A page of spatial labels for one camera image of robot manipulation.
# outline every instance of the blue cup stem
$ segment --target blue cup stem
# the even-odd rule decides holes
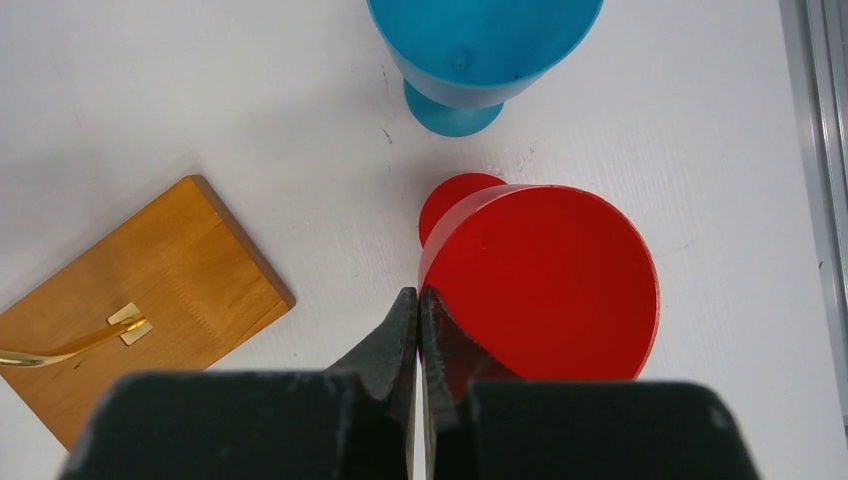
[[[428,130],[446,137],[465,137],[489,126],[503,103],[486,108],[453,108],[434,102],[403,81],[403,93],[412,115]]]

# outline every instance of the gold metal rod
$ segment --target gold metal rod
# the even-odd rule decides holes
[[[127,317],[120,322],[73,340],[59,348],[43,352],[18,352],[0,350],[0,365],[7,367],[44,367],[75,357],[109,340],[133,331],[147,323],[142,314]]]

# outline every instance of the white background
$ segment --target white background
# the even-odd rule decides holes
[[[408,113],[364,0],[2,1],[0,308],[199,172],[299,302],[217,367],[323,368],[415,284],[440,180],[574,185],[654,254],[642,378],[715,389],[764,478],[844,479],[796,131],[769,0],[609,0],[465,139]],[[0,432],[0,478],[55,475],[64,450],[5,383]]]

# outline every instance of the wooden board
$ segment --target wooden board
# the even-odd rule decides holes
[[[134,302],[153,330],[0,374],[70,447],[98,397],[146,369],[202,369],[294,306],[209,184],[185,177],[0,315],[0,348],[43,350],[107,326]]]

